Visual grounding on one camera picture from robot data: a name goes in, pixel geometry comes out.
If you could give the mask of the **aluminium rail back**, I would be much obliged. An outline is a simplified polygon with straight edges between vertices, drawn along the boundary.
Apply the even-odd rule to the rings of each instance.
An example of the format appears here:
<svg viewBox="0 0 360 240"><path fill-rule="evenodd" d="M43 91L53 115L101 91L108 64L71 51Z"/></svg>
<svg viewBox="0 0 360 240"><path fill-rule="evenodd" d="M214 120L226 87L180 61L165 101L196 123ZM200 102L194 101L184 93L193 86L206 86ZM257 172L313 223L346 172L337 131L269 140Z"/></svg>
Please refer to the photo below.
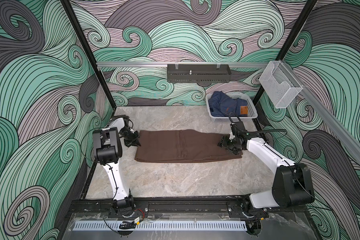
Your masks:
<svg viewBox="0 0 360 240"><path fill-rule="evenodd" d="M269 63L250 63L250 62L97 62L98 68L164 68L167 65L213 65L219 67L221 65L229 65L230 68L265 68Z"/></svg>

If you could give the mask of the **black perforated metal tray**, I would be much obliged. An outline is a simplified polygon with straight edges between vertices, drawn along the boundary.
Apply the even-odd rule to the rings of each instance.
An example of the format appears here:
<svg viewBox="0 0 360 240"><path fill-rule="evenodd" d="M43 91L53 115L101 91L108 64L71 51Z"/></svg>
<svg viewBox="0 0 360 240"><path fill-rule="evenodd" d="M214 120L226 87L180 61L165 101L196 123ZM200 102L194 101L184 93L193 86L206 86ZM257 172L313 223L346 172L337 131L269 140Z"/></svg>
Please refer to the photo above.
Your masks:
<svg viewBox="0 0 360 240"><path fill-rule="evenodd" d="M167 65L169 83L228 83L231 76L229 65Z"/></svg>

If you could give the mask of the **blue jeans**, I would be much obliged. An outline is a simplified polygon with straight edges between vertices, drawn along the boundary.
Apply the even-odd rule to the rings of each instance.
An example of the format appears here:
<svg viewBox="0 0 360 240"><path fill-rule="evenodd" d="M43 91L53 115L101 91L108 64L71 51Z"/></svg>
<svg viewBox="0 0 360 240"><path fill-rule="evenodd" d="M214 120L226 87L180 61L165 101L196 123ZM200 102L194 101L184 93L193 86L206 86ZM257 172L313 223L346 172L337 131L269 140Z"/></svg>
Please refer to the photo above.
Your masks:
<svg viewBox="0 0 360 240"><path fill-rule="evenodd" d="M214 92L208 100L209 110L213 117L229 117L230 113L239 117L248 116L248 102L243 99L232 99L223 92Z"/></svg>

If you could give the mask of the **white mesh wall holder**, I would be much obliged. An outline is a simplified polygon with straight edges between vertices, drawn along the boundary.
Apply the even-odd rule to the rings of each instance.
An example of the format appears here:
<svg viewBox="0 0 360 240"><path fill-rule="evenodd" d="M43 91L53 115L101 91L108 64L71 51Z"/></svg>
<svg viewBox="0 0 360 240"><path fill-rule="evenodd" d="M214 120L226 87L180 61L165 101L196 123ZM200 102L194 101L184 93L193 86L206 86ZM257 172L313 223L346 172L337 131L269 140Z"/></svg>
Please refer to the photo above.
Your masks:
<svg viewBox="0 0 360 240"><path fill-rule="evenodd" d="M287 108L303 89L299 77L284 61L270 61L259 81L276 109Z"/></svg>

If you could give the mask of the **aluminium rail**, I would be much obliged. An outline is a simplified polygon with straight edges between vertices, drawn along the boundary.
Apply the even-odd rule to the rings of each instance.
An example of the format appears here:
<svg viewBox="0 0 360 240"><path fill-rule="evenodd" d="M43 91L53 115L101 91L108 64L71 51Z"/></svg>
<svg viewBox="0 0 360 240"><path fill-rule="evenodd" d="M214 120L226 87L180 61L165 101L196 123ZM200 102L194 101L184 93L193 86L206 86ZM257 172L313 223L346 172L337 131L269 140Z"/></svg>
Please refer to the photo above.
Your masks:
<svg viewBox="0 0 360 240"><path fill-rule="evenodd" d="M307 68L304 68L302 74L299 75L285 61L281 61L281 69L285 71L286 78L290 82L301 87L300 94L309 102L334 136L341 141L342 146L360 165L360 143L334 115L334 100L331 99L330 91L323 81L316 73Z"/></svg>
<svg viewBox="0 0 360 240"><path fill-rule="evenodd" d="M219 67L221 65L229 65L230 68L265 68L269 63L250 63L250 62L97 62L98 68L164 68L167 65L213 65Z"/></svg>

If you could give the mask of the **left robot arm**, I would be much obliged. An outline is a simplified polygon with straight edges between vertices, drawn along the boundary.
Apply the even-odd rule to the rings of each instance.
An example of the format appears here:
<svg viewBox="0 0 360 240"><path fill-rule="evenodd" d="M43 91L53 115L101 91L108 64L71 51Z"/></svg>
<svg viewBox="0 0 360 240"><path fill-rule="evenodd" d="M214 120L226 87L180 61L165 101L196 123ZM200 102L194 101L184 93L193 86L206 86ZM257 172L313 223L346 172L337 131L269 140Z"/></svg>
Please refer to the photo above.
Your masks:
<svg viewBox="0 0 360 240"><path fill-rule="evenodd" d="M117 213L129 214L135 211L134 198L121 171L123 156L122 141L129 147L139 147L140 135L134 131L130 117L115 116L105 128L93 131L95 162L103 166L113 190L112 205Z"/></svg>

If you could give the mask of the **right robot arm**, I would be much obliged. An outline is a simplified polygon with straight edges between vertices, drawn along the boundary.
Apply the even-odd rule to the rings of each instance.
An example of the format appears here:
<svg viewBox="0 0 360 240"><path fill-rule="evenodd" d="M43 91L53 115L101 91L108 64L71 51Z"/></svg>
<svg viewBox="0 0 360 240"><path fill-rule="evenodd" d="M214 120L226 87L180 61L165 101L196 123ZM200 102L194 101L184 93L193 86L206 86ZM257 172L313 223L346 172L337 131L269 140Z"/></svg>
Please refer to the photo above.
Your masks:
<svg viewBox="0 0 360 240"><path fill-rule="evenodd" d="M306 164L297 164L277 152L262 138L223 137L218 146L232 154L247 150L260 159L273 174L270 190L250 194L255 209L289 208L313 203L315 193L311 171Z"/></svg>

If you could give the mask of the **white plastic basket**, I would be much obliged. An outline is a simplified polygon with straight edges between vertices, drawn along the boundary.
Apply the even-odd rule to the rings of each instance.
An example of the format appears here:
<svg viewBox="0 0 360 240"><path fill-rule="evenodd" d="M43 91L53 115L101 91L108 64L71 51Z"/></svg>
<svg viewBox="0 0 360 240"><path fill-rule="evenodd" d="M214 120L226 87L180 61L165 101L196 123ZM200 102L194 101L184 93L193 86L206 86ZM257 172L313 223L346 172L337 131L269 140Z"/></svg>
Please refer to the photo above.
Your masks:
<svg viewBox="0 0 360 240"><path fill-rule="evenodd" d="M206 96L207 111L208 111L208 114L209 114L210 118L214 122L229 122L230 121L229 117L213 117L211 115L211 112L209 110L208 100L211 98L213 93L209 93ZM248 111L249 111L248 116L247 117L239 117L240 120L245 122L245 121L250 121L250 120L255 119L255 118L258 117L257 110L256 110L251 98L248 95L246 95L244 93L241 93L241 92L230 92L230 93L225 93L225 94L228 95L229 97L231 97L232 99L243 99L243 100L246 100L248 102Z"/></svg>

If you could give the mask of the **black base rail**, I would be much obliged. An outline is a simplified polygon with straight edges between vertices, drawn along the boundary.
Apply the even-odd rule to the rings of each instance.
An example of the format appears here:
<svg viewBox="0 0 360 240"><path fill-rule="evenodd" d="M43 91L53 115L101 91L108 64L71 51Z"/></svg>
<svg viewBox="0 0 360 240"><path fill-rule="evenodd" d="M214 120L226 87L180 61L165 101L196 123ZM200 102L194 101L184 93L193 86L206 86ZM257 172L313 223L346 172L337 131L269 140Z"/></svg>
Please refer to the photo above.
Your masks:
<svg viewBox="0 0 360 240"><path fill-rule="evenodd" d="M75 200L69 213L104 213L107 217L126 219L130 216L151 218L163 214L223 214L230 218L253 219L268 213L304 212L306 206L290 208L263 207L256 210L248 195L212 197L134 198L131 207L117 207L111 199Z"/></svg>

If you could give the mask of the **brown trousers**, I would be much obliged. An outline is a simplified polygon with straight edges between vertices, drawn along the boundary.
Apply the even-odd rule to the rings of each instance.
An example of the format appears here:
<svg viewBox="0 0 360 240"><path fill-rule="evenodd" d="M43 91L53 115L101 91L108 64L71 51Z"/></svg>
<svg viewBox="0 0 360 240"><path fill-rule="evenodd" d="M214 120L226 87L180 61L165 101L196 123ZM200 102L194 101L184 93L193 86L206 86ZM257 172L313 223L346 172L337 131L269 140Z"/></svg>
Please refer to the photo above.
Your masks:
<svg viewBox="0 0 360 240"><path fill-rule="evenodd" d="M225 135L195 130L140 131L135 160L142 163L208 163L240 159L218 146Z"/></svg>

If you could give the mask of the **aluminium rail right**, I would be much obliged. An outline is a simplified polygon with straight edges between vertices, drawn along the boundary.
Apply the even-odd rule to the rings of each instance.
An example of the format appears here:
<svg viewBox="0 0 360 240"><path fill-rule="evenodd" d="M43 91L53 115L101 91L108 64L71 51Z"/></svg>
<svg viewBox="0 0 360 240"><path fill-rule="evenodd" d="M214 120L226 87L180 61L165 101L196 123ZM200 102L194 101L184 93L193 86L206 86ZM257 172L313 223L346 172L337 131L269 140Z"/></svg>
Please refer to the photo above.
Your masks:
<svg viewBox="0 0 360 240"><path fill-rule="evenodd" d="M360 165L360 143L334 115L334 100L331 99L330 91L323 81L316 73L307 68L304 68L302 74L299 75L285 61L281 61L281 69L285 71L286 78L290 82L301 87L300 94L309 102L334 136L341 141L342 146Z"/></svg>

